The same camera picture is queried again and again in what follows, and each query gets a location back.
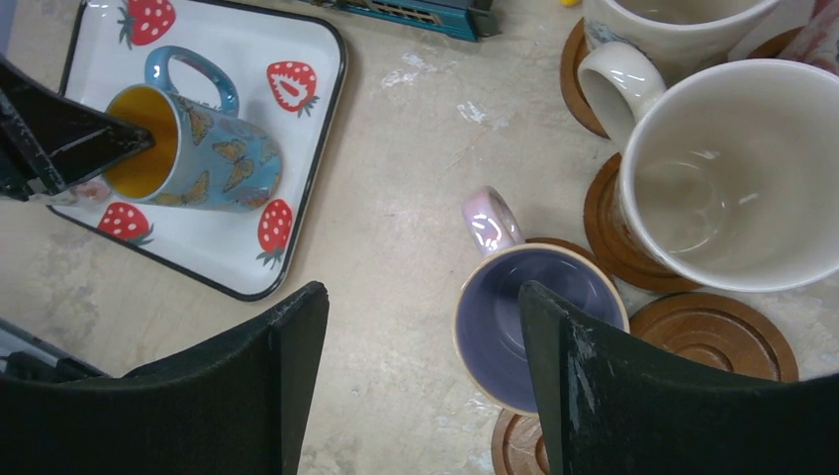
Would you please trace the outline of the blue butterfly mug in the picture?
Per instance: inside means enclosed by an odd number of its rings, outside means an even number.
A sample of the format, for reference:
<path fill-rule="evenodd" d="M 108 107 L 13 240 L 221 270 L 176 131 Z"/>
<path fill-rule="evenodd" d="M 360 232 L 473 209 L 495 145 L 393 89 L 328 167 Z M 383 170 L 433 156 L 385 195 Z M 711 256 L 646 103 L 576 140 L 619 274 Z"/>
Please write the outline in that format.
<path fill-rule="evenodd" d="M 182 95 L 170 76 L 180 61 L 216 88 L 213 108 Z M 214 63 L 185 47 L 158 47 L 146 58 L 144 82 L 118 93 L 106 109 L 148 130 L 153 146 L 102 175 L 126 200 L 169 208 L 243 213 L 265 204 L 282 173 L 280 148 L 264 129 L 241 119 L 237 90 Z"/>

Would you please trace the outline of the cream floral mug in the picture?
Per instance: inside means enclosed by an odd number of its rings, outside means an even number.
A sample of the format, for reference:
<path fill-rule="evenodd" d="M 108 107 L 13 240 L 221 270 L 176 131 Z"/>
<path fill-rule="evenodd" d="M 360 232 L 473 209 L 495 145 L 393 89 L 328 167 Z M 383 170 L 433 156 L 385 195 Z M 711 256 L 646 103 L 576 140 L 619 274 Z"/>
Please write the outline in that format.
<path fill-rule="evenodd" d="M 778 6 L 771 0 L 585 1 L 583 27 L 589 49 L 626 43 L 672 85 L 726 61 Z"/>

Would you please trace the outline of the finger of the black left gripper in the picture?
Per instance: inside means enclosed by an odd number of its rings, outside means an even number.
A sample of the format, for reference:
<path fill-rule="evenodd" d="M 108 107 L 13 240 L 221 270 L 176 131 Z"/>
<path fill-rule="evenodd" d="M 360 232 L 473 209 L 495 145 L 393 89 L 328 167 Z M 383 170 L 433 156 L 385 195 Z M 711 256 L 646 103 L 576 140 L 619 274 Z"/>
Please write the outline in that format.
<path fill-rule="evenodd" d="M 155 145 L 150 131 L 43 87 L 1 58 L 1 197 L 56 198 Z"/>

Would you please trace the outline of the pink mug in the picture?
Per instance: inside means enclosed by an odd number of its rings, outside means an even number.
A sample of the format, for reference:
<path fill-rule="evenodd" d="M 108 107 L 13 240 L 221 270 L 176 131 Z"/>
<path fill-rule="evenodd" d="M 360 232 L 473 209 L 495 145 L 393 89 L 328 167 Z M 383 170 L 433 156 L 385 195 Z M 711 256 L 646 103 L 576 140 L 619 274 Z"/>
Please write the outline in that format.
<path fill-rule="evenodd" d="M 808 23 L 778 55 L 838 74 L 838 1 L 816 1 Z"/>

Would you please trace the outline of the purple interior mug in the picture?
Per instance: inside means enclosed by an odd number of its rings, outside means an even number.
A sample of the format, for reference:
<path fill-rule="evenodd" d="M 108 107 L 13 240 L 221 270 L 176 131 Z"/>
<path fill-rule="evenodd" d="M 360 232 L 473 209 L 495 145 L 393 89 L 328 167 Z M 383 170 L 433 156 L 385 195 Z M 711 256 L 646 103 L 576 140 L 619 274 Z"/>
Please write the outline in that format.
<path fill-rule="evenodd" d="M 526 243 L 512 210 L 491 186 L 462 205 L 482 263 L 463 284 L 453 340 L 473 384 L 500 407 L 537 415 L 517 296 L 535 280 L 589 315 L 627 333 L 629 316 L 616 286 L 588 259 L 562 247 Z"/>

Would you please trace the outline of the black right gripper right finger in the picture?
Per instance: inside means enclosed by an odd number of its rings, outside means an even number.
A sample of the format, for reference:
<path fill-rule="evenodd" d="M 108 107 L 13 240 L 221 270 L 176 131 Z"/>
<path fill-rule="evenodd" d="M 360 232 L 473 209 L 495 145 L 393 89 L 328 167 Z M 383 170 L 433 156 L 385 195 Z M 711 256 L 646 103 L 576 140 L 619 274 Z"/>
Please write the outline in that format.
<path fill-rule="evenodd" d="M 517 296 L 554 474 L 834 474 L 838 378 L 713 369 L 599 321 L 535 281 Z"/>

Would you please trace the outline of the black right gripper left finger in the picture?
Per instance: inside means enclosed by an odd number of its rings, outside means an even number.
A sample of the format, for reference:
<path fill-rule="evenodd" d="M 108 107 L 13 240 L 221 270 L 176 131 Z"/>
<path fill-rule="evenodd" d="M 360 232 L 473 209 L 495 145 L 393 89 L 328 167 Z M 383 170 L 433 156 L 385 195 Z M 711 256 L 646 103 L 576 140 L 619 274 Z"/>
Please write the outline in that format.
<path fill-rule="evenodd" d="M 120 378 L 1 379 L 5 474 L 294 474 L 326 336 L 313 281 Z"/>

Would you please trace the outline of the wooden coaster front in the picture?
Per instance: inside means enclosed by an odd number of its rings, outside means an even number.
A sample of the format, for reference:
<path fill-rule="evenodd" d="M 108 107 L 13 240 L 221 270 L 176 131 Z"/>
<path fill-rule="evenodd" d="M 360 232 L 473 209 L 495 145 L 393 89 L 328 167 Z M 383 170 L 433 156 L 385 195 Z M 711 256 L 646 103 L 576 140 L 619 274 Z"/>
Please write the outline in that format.
<path fill-rule="evenodd" d="M 496 475 L 548 475 L 543 432 L 538 419 L 501 410 L 491 440 Z"/>

